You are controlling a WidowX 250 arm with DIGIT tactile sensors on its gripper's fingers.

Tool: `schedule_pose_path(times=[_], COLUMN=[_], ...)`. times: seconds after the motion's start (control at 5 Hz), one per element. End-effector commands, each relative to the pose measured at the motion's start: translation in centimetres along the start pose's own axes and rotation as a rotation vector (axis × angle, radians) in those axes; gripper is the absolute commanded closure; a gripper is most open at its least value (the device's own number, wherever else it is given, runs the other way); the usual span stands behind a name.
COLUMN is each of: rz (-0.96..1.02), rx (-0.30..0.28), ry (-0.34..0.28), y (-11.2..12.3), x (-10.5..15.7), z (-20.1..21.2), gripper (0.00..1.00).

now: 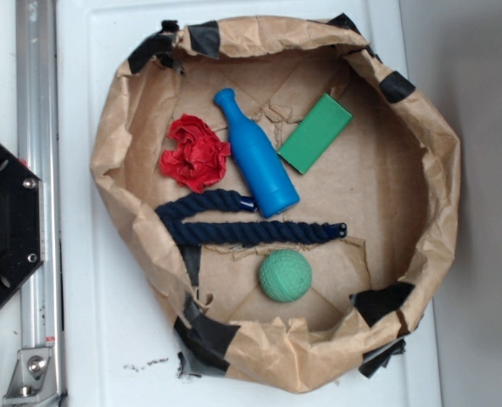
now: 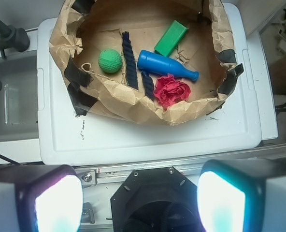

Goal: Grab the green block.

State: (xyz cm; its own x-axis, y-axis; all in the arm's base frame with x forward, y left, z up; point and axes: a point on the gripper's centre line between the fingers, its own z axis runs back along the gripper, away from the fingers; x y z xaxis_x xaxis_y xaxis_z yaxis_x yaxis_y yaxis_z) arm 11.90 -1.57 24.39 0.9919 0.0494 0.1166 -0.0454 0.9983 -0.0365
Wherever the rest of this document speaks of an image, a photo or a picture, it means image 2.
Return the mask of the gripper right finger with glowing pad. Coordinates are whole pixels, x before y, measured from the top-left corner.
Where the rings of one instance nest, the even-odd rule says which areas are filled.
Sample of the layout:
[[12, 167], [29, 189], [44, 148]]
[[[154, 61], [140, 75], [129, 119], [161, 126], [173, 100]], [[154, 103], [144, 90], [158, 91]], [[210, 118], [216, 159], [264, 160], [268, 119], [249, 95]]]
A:
[[286, 232], [286, 158], [205, 162], [197, 203], [207, 232]]

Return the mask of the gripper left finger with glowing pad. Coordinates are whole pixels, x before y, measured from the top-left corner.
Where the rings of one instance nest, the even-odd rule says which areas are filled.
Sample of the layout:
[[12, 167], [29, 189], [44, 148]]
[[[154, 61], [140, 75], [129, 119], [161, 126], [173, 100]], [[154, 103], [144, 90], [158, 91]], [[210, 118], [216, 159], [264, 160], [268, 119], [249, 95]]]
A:
[[76, 232], [83, 188], [68, 165], [0, 165], [0, 232]]

